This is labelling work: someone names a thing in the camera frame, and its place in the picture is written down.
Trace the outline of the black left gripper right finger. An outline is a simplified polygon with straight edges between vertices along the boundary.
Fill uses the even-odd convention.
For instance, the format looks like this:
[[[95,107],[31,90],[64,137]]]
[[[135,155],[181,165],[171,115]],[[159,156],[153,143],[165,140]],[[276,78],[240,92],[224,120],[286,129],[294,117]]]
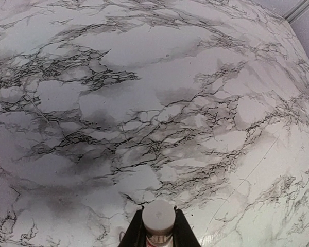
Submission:
[[[174,208],[176,218],[173,227],[173,246],[174,247],[200,247],[200,244],[192,231],[183,211]]]

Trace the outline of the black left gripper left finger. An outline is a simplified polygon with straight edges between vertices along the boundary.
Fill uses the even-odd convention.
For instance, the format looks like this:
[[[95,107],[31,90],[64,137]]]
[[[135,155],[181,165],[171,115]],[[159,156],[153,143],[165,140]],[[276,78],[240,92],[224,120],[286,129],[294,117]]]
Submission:
[[[146,247],[146,229],[142,220],[143,209],[134,214],[118,247]]]

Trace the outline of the white nail polish brush cap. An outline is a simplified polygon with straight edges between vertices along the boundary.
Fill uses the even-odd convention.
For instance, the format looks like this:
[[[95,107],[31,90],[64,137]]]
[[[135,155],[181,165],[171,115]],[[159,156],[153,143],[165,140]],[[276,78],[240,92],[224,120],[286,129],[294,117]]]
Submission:
[[[174,208],[166,201],[156,200],[146,205],[142,211],[142,221],[146,230],[146,246],[174,246],[175,219]]]

